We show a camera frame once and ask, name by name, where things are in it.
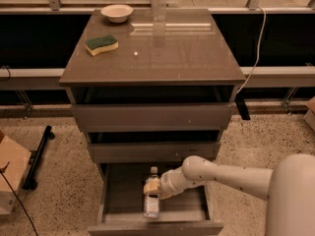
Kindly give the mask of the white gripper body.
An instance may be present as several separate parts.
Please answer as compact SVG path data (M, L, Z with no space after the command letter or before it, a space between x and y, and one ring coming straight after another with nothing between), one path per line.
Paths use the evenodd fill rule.
M161 200L169 199L193 187L193 181L189 180L184 175L181 167L168 170L167 172L164 172L160 177L159 198Z

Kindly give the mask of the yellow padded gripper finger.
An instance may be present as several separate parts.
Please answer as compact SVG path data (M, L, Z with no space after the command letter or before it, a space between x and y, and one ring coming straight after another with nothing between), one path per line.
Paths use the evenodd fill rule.
M148 194L158 195L160 193L159 178L149 178L144 186L143 193L145 195L148 195Z

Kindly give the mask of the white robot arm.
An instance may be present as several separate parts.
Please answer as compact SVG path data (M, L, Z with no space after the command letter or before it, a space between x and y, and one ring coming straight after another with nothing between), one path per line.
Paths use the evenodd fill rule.
M267 202L266 236L315 236L315 156L293 154L275 168L216 164L192 155L144 185L144 216L158 217L159 202L216 181Z

